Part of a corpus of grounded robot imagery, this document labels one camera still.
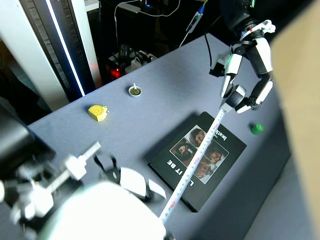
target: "beige surface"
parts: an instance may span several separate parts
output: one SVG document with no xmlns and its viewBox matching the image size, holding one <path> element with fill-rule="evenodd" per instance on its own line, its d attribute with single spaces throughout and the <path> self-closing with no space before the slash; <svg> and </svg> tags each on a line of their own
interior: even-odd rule
<svg viewBox="0 0 320 240">
<path fill-rule="evenodd" d="M 320 1 L 272 43 L 275 81 L 282 99 L 291 148 L 320 236 Z"/>
</svg>

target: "gray table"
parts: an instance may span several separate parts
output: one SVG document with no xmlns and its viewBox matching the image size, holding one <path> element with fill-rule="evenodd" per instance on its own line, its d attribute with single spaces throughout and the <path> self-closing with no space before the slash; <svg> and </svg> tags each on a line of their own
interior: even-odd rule
<svg viewBox="0 0 320 240">
<path fill-rule="evenodd" d="M 211 35 L 208 40 L 213 58 L 228 49 Z M 99 141 L 105 151 L 116 156 L 119 165 L 153 179 L 169 197 L 172 191 L 147 164 L 188 120 L 203 111 L 217 114 L 222 78 L 208 72 L 208 49 L 201 37 L 53 112 L 30 128 L 56 151 L 56 164 L 68 153 L 78 156 Z M 236 82 L 250 92 L 257 80 L 245 59 Z M 133 83 L 142 88 L 140 97 L 129 96 L 128 88 Z M 102 122 L 88 115 L 88 108 L 96 104 L 109 107 L 110 114 Z M 265 132 L 253 135 L 249 128 L 252 123 L 263 123 Z M 275 89 L 260 110 L 242 114 L 232 111 L 222 124 L 247 148 L 199 213 L 192 213 L 182 202 L 177 205 L 166 227 L 178 240 L 242 239 L 290 155 Z M 90 161 L 84 183 L 95 182 L 98 174 L 99 168 Z M 165 204 L 148 206 L 159 216 Z"/>
</svg>

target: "white measuring tape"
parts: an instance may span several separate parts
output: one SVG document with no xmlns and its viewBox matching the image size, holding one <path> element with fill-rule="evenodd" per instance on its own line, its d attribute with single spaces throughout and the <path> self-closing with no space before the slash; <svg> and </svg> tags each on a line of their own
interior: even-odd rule
<svg viewBox="0 0 320 240">
<path fill-rule="evenodd" d="M 166 223 L 168 217 L 170 216 L 172 210 L 174 209 L 174 207 L 177 205 L 177 203 L 179 202 L 182 194 L 184 193 L 184 191 L 186 190 L 191 177 L 193 176 L 194 172 L 197 169 L 197 166 L 199 165 L 202 157 L 204 156 L 208 146 L 211 143 L 211 140 L 214 138 L 215 133 L 220 125 L 220 122 L 222 120 L 222 118 L 224 117 L 224 115 L 227 112 L 223 109 L 220 109 L 220 111 L 218 112 L 217 116 L 215 117 L 211 127 L 209 128 L 207 134 L 204 136 L 204 139 L 202 141 L 202 143 L 200 144 L 198 150 L 195 152 L 195 155 L 193 156 L 189 166 L 187 167 L 187 169 L 185 170 L 182 178 L 180 179 L 178 185 L 176 186 L 175 190 L 173 191 L 169 201 L 167 202 L 167 204 L 165 205 L 161 215 L 160 215 L 160 220 L 163 222 L 163 224 Z"/>
</svg>

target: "let it be album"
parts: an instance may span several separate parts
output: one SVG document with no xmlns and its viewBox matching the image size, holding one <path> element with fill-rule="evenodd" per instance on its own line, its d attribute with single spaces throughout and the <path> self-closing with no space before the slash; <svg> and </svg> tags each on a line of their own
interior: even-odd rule
<svg viewBox="0 0 320 240">
<path fill-rule="evenodd" d="M 149 166 L 173 190 L 213 121 L 210 114 L 203 112 L 150 161 Z M 246 146 L 223 125 L 218 127 L 182 195 L 182 200 L 193 212 L 202 208 Z"/>
</svg>

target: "green cap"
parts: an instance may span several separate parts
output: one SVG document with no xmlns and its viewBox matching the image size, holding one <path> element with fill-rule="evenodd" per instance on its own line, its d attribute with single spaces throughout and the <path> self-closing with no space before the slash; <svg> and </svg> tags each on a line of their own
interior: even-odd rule
<svg viewBox="0 0 320 240">
<path fill-rule="evenodd" d="M 251 132 L 254 135 L 258 135 L 260 133 L 262 133 L 265 130 L 265 127 L 262 123 L 258 123 L 256 125 L 253 126 L 253 128 L 251 128 Z"/>
</svg>

